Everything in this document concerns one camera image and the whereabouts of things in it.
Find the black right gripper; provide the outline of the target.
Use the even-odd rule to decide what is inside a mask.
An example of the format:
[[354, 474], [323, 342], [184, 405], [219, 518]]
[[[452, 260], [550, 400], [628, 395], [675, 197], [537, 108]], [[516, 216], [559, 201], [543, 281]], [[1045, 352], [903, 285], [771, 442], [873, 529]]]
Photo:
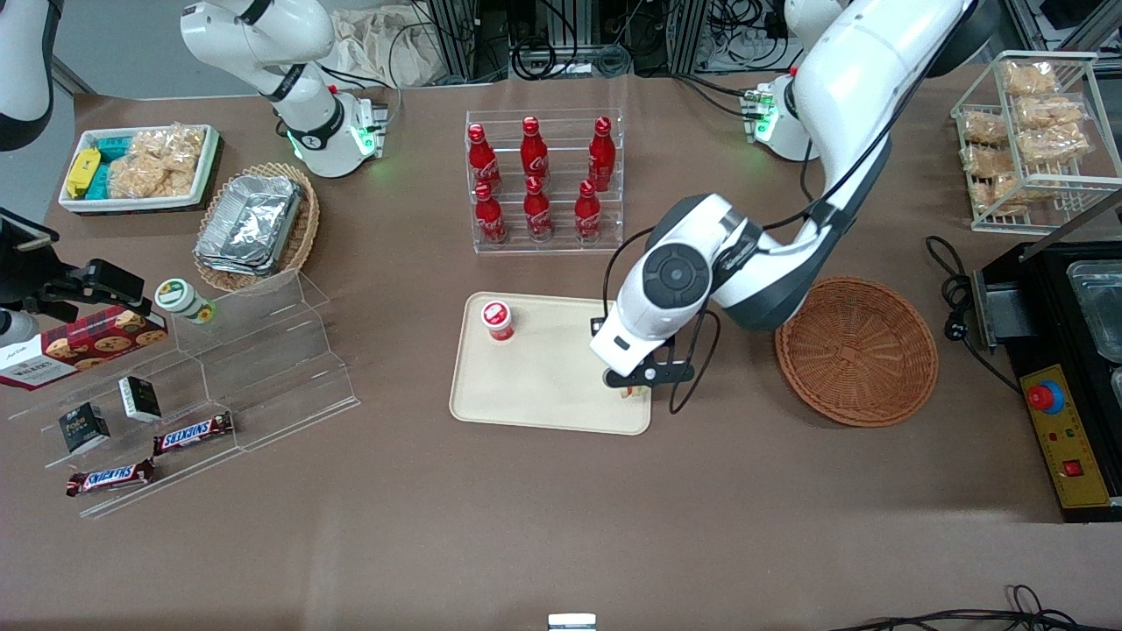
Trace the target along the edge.
[[82, 266], [53, 250], [59, 232], [1, 210], [1, 303], [16, 312], [76, 323], [77, 304], [116, 305], [146, 316], [145, 281], [105, 259]]

